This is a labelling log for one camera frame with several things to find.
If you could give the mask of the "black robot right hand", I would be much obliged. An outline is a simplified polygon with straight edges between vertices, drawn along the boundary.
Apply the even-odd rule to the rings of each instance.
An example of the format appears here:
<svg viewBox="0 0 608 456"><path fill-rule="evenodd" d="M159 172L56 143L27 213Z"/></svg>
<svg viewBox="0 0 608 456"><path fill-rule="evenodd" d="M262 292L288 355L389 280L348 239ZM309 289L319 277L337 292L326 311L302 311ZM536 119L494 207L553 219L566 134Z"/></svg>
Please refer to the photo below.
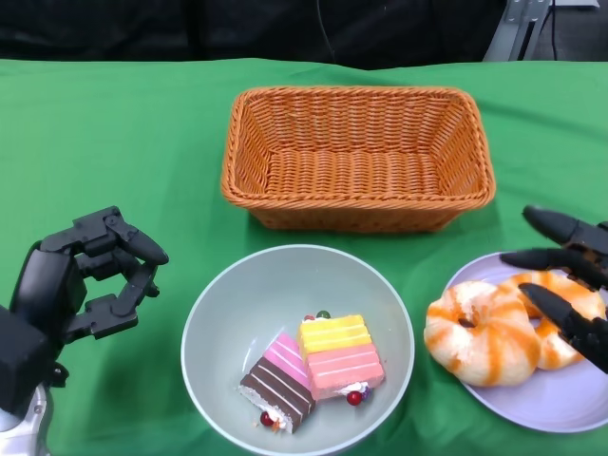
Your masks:
<svg viewBox="0 0 608 456"><path fill-rule="evenodd" d="M590 291L607 288L607 223L590 224L567 214L527 205L522 210L527 223L557 248L534 248L500 254L502 263L533 271L561 270L571 281ZM607 371L607 321L588 319L544 285L526 282L519 287L559 329L559 336L570 347Z"/></svg>

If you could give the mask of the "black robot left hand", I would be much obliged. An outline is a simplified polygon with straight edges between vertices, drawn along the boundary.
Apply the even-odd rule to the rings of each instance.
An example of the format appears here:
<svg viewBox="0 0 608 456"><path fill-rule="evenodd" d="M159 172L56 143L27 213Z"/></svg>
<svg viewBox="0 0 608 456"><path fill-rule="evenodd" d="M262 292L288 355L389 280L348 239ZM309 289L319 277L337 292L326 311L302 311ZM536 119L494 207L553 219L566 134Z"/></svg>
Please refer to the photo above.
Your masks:
<svg viewBox="0 0 608 456"><path fill-rule="evenodd" d="M110 206L29 250L9 309L40 331L57 352L83 337L97 339L137 325L137 307L160 291L162 247Z"/></svg>

